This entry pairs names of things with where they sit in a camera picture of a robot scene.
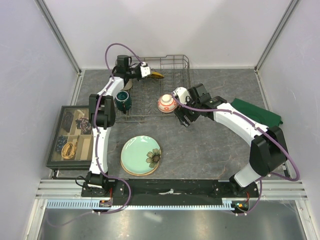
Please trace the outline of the beige plastic cup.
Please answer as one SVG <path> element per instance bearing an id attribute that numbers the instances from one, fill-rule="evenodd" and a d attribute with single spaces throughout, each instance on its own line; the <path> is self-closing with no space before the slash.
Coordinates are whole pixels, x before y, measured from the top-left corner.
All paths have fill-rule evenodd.
<path id="1" fill-rule="evenodd" d="M 130 79 L 127 83 L 126 83 L 126 85 L 123 87 L 123 91 L 128 91 L 128 90 L 130 90 L 131 88 L 133 87 L 133 82 L 132 82 L 132 80 Z"/>

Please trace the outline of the yellow black patterned plate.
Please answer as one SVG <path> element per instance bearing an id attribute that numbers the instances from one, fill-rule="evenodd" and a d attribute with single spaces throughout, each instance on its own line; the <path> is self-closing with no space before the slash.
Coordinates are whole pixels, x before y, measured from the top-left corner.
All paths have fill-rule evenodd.
<path id="1" fill-rule="evenodd" d="M 159 72 L 153 71 L 150 75 L 147 76 L 152 79 L 163 79 L 165 76 Z"/>

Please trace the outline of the white red patterned bowl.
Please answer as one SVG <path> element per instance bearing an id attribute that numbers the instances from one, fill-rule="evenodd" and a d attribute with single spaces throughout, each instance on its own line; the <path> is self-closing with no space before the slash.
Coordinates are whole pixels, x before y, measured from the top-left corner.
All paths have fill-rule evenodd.
<path id="1" fill-rule="evenodd" d="M 162 95 L 157 101 L 157 108 L 163 113 L 171 113 L 177 106 L 177 102 L 170 94 Z"/>

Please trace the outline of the dark green mug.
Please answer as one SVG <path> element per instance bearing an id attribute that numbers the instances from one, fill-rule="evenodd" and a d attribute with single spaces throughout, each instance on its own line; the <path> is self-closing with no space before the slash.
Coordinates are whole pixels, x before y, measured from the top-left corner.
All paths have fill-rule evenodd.
<path id="1" fill-rule="evenodd" d="M 130 94 L 125 90 L 119 91 L 115 97 L 115 104 L 119 111 L 126 114 L 132 107 Z"/>

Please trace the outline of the mint green flower plate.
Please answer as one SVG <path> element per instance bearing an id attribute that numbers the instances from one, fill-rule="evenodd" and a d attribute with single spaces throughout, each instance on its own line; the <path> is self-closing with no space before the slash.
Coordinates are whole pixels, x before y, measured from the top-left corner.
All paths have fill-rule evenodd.
<path id="1" fill-rule="evenodd" d="M 146 161 L 153 168 L 160 163 L 162 150 L 158 142 L 146 135 L 129 139 L 121 150 L 120 161 Z"/>

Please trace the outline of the cream bird pattern plate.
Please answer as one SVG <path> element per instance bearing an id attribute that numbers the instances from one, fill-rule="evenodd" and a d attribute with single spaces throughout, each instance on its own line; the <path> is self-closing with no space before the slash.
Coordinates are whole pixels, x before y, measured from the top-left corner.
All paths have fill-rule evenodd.
<path id="1" fill-rule="evenodd" d="M 155 172 L 160 163 L 157 163 L 154 167 L 149 167 L 150 163 L 143 161 L 120 161 L 120 164 L 125 172 L 133 176 L 148 176 Z"/>

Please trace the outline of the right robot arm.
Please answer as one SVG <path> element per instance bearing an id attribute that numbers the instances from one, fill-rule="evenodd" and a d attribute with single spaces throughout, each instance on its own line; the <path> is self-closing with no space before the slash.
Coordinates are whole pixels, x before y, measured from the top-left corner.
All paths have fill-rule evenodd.
<path id="1" fill-rule="evenodd" d="M 242 196 L 251 183 L 287 161 L 286 141 L 278 126 L 268 127 L 252 120 L 224 98 L 212 97 L 202 83 L 189 89 L 178 87 L 172 96 L 178 104 L 174 113 L 181 125 L 188 127 L 199 116 L 207 117 L 233 131 L 250 146 L 248 164 L 229 179 L 233 196 Z"/>

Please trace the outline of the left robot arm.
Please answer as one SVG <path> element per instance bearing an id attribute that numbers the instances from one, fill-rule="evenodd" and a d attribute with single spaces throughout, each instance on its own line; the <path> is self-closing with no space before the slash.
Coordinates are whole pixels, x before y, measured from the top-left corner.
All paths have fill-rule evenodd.
<path id="1" fill-rule="evenodd" d="M 110 193 L 108 173 L 108 140 L 116 121 L 114 99 L 131 79 L 140 79 L 141 65 L 131 66 L 132 57 L 118 55 L 115 67 L 104 88 L 89 96 L 89 121 L 92 126 L 93 152 L 82 197 L 105 197 Z"/>

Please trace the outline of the green folded cloth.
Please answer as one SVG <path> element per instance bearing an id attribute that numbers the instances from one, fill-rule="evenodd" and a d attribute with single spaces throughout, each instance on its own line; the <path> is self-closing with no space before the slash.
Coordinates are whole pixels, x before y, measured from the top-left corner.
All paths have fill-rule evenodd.
<path id="1" fill-rule="evenodd" d="M 235 98 L 231 102 L 231 105 L 246 117 L 268 127 L 279 127 L 283 124 L 282 117 L 280 115 L 241 99 Z"/>

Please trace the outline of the black framed compartment box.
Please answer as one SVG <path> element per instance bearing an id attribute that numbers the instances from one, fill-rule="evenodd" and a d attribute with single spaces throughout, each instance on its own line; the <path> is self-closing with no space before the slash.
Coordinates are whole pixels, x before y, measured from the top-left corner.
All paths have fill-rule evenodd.
<path id="1" fill-rule="evenodd" d="M 88 170 L 93 154 L 93 126 L 87 105 L 64 105 L 46 161 L 51 170 Z"/>

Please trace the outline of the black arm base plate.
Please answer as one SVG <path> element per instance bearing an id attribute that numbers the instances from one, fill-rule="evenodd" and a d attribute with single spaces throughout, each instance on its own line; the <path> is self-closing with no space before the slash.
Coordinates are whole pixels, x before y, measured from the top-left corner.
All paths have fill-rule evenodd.
<path id="1" fill-rule="evenodd" d="M 178 207 L 221 205 L 222 199 L 250 199 L 259 196 L 258 186 L 237 187 L 229 180 L 134 179 L 126 183 L 109 180 L 104 188 L 81 184 L 82 197 L 95 200 L 110 197 L 113 206 Z"/>

